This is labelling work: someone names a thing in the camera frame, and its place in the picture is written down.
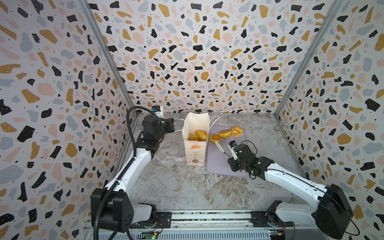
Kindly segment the steel tongs white tips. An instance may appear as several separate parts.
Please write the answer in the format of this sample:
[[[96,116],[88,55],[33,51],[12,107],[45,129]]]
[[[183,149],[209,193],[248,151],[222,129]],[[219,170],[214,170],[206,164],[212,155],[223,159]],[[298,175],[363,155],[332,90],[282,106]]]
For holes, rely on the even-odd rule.
[[[214,141],[216,147],[219,149],[219,151],[224,154],[224,156],[227,158],[227,160],[229,160],[231,157],[224,151],[224,149],[222,148],[222,146],[220,145],[220,143],[218,141]]]

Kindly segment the printed paper bread bag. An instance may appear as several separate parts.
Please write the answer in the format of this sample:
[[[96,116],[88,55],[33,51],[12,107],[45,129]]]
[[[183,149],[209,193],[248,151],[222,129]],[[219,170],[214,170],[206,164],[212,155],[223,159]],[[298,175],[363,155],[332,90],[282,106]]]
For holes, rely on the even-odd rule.
[[[209,131],[219,118],[219,116],[214,116],[211,118],[208,113],[187,114],[184,120],[183,128],[181,130],[178,130],[178,132],[181,132],[184,140],[187,165],[204,166],[206,158],[206,148],[209,140]],[[207,134],[207,140],[205,142],[189,141],[189,135],[195,134],[196,130],[204,131]]]

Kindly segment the striped croissant bread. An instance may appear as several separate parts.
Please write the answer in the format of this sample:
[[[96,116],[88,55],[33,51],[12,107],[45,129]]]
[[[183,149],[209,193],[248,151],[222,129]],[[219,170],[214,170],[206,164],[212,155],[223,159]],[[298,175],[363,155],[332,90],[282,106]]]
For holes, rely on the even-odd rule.
[[[204,131],[196,130],[195,135],[199,139],[199,141],[205,142],[207,140],[207,134]]]
[[[189,135],[189,141],[199,141],[200,139],[195,134]]]

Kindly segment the round yellow tart bread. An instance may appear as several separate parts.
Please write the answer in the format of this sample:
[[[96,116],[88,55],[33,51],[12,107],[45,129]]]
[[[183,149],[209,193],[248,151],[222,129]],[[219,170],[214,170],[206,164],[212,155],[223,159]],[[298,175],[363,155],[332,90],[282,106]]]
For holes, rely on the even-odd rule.
[[[210,136],[210,142],[213,143],[213,144],[214,144],[215,142],[220,142],[221,139],[222,139],[222,137],[221,137],[220,135],[217,135],[217,134],[212,134],[212,135]]]

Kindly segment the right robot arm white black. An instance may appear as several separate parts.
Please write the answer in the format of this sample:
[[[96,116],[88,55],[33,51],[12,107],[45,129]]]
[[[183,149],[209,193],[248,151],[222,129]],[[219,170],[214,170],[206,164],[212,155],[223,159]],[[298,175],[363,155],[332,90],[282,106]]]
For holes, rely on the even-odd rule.
[[[306,202],[304,205],[274,201],[263,217],[253,224],[267,223],[282,227],[285,223],[302,223],[317,227],[330,238],[340,240],[352,221],[353,211],[342,188],[324,186],[300,177],[266,157],[257,157],[248,145],[229,143],[232,156],[227,157],[233,172],[242,171],[254,180],[260,178],[281,186]]]

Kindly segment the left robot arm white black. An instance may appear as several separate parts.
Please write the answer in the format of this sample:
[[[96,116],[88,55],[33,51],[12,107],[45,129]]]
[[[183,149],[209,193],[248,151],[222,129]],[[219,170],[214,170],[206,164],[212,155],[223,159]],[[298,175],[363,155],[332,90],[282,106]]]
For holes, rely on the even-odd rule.
[[[155,156],[166,134],[175,132],[174,119],[156,114],[144,117],[143,130],[132,138],[133,151],[129,160],[104,188],[91,194],[93,238],[99,239],[100,230],[128,233],[132,225],[153,227],[157,224],[157,208],[153,204],[133,205],[130,193],[141,172]]]

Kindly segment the lilac plastic tray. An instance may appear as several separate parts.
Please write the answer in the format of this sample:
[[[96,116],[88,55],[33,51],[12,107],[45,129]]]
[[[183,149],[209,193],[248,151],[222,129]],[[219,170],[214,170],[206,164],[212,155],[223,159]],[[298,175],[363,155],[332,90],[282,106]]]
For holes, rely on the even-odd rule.
[[[231,136],[227,139],[222,139],[219,144],[224,149],[224,151],[229,154],[230,157],[232,157],[232,153],[229,149],[230,141],[234,140],[237,144],[240,144],[240,142],[246,139],[247,134],[246,131],[244,131],[244,133],[240,137],[235,138]],[[210,141],[208,141],[207,146],[206,170],[208,173],[216,175],[225,175],[239,178],[244,178],[248,176],[245,173],[242,173],[241,171],[233,172],[226,156],[217,148],[215,144],[211,143]]]

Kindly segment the knotted brown bun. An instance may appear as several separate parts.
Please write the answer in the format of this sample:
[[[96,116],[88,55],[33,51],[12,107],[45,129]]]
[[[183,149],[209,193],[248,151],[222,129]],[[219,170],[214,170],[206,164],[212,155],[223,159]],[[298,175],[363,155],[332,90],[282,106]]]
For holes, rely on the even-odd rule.
[[[244,133],[244,130],[239,126],[236,126],[231,128],[231,132],[234,138],[239,138]]]

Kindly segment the small striped yellow roll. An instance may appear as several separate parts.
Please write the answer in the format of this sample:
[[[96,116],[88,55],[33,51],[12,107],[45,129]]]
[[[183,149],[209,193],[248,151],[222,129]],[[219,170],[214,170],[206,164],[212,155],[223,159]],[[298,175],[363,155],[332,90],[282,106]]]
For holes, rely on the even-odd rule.
[[[222,139],[227,139],[227,138],[229,138],[231,135],[232,135],[232,131],[231,131],[231,130],[222,130],[222,131],[219,132],[219,136],[220,136]]]

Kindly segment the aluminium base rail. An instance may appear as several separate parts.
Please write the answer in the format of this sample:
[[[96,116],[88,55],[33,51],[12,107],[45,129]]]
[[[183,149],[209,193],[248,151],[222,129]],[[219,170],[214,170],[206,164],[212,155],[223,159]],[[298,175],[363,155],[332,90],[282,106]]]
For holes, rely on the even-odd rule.
[[[116,240],[327,240],[315,227],[268,224],[263,210],[165,210],[153,227],[134,224]]]

